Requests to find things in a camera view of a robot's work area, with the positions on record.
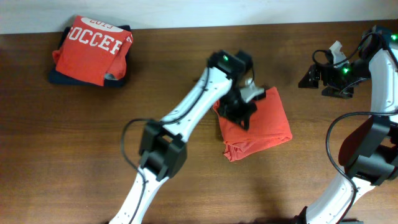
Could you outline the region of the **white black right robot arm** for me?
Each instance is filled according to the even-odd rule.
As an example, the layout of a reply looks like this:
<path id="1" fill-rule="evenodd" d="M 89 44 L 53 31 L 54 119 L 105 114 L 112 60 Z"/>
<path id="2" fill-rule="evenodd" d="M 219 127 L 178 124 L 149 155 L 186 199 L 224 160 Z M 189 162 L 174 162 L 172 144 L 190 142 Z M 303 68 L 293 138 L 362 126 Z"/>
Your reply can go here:
<path id="1" fill-rule="evenodd" d="M 397 34 L 374 26 L 363 33 L 352 62 L 336 41 L 323 53 L 326 63 L 315 61 L 298 83 L 299 88 L 318 88 L 323 96 L 350 99 L 354 88 L 371 81 L 371 109 L 337 117 L 326 133 L 326 154 L 337 122 L 352 116 L 367 116 L 342 143 L 337 161 L 331 161 L 337 175 L 311 205 L 295 216 L 293 223 L 344 223 L 345 216 L 364 194 L 386 180 L 397 178 Z"/>

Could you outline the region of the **orange McKinney Boyd soccer t-shirt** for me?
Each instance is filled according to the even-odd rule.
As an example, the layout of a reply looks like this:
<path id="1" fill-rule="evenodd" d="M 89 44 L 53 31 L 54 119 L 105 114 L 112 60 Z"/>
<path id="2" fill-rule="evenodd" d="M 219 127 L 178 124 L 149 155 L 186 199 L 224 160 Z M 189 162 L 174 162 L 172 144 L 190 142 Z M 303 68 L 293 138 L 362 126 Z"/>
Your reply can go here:
<path id="1" fill-rule="evenodd" d="M 257 111 L 251 115 L 247 131 L 218 116 L 225 144 L 224 156 L 231 162 L 278 146 L 293 138 L 276 87 L 266 90 L 266 97 L 256 101 L 256 106 Z"/>

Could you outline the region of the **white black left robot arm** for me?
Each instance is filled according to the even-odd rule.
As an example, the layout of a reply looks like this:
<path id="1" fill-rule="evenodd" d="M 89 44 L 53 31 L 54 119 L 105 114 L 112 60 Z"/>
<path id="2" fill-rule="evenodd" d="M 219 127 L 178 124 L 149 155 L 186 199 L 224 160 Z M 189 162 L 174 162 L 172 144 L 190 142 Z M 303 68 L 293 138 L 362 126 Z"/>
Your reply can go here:
<path id="1" fill-rule="evenodd" d="M 213 53 L 206 62 L 197 84 L 188 95 L 161 120 L 144 118 L 139 148 L 140 160 L 133 165 L 137 176 L 119 212 L 111 223 L 141 223 L 161 186 L 174 177 L 187 159 L 187 142 L 199 121 L 218 102 L 218 114 L 241 129 L 249 129 L 251 115 L 257 110 L 253 102 L 254 85 L 238 86 L 252 70 L 252 57 L 240 50 L 229 54 Z"/>

